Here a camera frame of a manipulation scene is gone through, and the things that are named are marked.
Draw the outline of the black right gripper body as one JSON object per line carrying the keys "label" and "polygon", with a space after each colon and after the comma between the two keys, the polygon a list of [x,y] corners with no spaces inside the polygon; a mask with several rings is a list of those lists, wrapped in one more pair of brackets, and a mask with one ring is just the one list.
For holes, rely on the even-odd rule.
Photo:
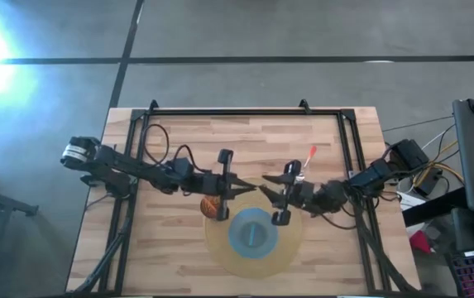
{"label": "black right gripper body", "polygon": [[282,194],[285,197],[285,207],[277,208],[272,215],[271,223],[276,226],[285,226],[290,223],[291,212],[288,210],[290,205],[302,209],[311,199],[314,193],[314,185],[304,181],[302,173],[302,163],[292,160],[287,163],[282,173],[289,176],[289,183],[283,186]]}

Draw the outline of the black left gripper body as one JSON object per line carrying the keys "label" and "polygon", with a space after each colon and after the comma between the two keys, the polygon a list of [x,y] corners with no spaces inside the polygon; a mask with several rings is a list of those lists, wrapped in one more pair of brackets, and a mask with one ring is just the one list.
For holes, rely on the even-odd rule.
{"label": "black left gripper body", "polygon": [[220,163],[223,168],[221,177],[217,180],[216,194],[205,195],[200,201],[200,211],[207,219],[224,221],[229,218],[227,201],[229,200],[229,190],[231,189],[229,172],[232,156],[233,151],[228,149],[222,149],[219,152],[218,163]]}

